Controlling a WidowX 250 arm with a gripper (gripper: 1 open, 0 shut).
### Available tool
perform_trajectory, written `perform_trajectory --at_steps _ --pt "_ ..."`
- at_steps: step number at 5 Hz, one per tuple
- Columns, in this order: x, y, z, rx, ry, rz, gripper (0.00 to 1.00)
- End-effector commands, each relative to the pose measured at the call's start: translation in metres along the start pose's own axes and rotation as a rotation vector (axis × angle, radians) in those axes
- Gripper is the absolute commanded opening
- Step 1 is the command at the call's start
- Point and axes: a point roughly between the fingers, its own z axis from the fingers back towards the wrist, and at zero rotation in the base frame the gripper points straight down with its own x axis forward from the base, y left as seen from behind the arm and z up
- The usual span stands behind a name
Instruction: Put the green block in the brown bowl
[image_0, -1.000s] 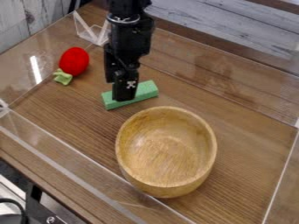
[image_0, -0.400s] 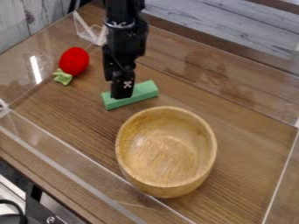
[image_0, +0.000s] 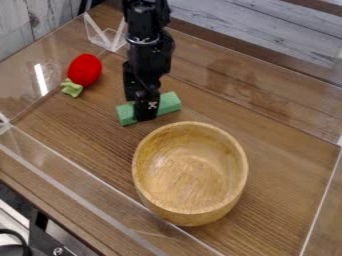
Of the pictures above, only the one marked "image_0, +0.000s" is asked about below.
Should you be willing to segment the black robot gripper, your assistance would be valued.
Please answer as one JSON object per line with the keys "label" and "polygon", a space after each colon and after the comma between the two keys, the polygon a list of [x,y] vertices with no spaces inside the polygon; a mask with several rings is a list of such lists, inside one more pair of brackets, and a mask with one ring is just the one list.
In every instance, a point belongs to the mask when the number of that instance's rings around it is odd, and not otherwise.
{"label": "black robot gripper", "polygon": [[176,41],[170,34],[154,39],[126,36],[130,44],[123,63],[123,84],[127,101],[135,101],[138,121],[157,118],[161,103],[161,78],[172,71]]}

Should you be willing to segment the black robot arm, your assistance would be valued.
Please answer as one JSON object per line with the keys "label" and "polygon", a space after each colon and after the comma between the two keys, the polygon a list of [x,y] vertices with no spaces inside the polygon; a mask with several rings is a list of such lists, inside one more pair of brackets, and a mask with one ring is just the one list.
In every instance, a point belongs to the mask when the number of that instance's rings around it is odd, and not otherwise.
{"label": "black robot arm", "polygon": [[134,102],[138,121],[157,118],[161,78],[172,71],[176,41],[165,27],[172,22],[168,0],[122,0],[129,25],[127,61],[123,63],[126,100]]}

